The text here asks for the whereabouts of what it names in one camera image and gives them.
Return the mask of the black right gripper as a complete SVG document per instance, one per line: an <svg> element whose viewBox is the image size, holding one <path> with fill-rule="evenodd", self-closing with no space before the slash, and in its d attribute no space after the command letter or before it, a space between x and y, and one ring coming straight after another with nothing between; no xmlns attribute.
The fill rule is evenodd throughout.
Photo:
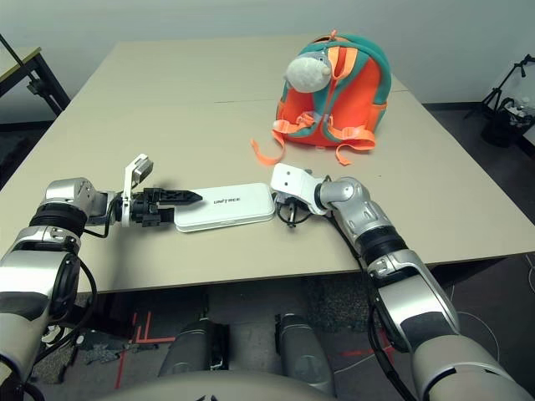
<svg viewBox="0 0 535 401"><path fill-rule="evenodd" d="M275 194L274 204L280 220L307 220L312 215L306 204L293 196Z"/></svg>

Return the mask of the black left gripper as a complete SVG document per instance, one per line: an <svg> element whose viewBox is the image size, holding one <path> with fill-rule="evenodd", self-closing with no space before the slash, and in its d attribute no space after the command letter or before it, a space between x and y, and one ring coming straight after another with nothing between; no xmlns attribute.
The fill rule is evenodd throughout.
<svg viewBox="0 0 535 401"><path fill-rule="evenodd" d="M189 190L160 190L159 200L156 188L144 189L130 197L130 210L127 212L129 223L140 224L143 227L158 225L158 214L161 224L173 224L175 208L159 209L160 205L191 205L202 201L203 197Z"/></svg>

